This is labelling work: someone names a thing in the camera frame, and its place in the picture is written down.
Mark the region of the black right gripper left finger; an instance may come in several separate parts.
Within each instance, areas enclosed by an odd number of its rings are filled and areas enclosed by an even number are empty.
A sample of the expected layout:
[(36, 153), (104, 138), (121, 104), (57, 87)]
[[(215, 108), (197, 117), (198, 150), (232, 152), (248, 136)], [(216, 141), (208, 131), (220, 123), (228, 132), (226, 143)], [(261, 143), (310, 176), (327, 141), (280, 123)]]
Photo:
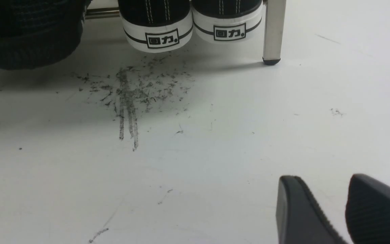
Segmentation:
[(298, 176), (279, 178), (276, 225), (279, 244), (346, 243)]

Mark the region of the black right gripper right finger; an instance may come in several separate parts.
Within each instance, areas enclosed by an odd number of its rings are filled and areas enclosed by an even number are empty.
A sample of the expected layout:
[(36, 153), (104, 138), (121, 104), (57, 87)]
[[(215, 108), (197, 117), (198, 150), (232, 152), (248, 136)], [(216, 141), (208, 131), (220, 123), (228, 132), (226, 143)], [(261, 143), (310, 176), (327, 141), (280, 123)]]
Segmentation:
[(353, 243), (390, 244), (390, 187), (365, 174), (354, 174), (345, 219)]

